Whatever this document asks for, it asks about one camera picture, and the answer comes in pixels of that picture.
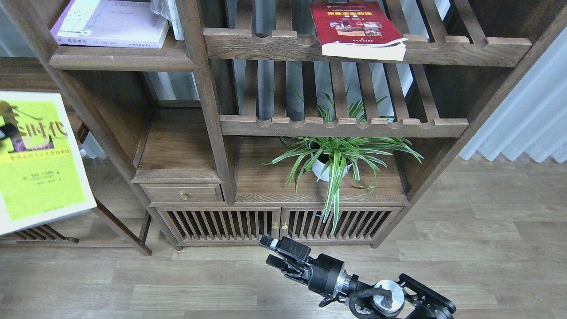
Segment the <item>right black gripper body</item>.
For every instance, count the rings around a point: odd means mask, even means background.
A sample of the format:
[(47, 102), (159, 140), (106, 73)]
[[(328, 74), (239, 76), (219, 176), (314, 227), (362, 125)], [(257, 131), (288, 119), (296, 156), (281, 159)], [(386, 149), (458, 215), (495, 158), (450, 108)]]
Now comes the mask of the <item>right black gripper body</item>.
[(326, 254), (314, 259), (309, 256), (310, 247), (288, 237), (280, 241), (277, 254), (293, 259), (295, 268), (295, 274), (284, 274), (285, 277), (306, 285), (324, 298), (346, 297), (354, 292), (355, 279), (347, 274), (343, 261)]

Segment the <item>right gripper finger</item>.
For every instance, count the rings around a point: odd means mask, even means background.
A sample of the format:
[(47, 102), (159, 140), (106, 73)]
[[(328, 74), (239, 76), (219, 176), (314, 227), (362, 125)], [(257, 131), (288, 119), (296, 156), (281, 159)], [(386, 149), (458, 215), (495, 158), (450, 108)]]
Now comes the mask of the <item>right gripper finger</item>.
[(266, 263), (267, 265), (280, 270), (282, 274), (295, 274), (294, 261), (291, 258), (278, 258), (274, 255), (269, 255)]
[(272, 252), (278, 253), (280, 251), (281, 241), (270, 236), (263, 235), (259, 241), (259, 245), (263, 248), (269, 249)]

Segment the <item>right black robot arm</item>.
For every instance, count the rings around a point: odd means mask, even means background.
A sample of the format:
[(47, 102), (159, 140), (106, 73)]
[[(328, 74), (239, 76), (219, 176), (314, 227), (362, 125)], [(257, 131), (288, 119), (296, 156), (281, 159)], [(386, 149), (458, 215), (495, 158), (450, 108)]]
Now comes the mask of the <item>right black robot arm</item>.
[(366, 284), (357, 275), (349, 275), (340, 259), (323, 253), (312, 258), (310, 247), (291, 238), (262, 236), (259, 244), (277, 253), (267, 257), (268, 265), (323, 297), (320, 307), (344, 303), (358, 319), (395, 318), (405, 302), (414, 307), (409, 319), (451, 319), (456, 312), (449, 299), (406, 274), (400, 274), (398, 281)]

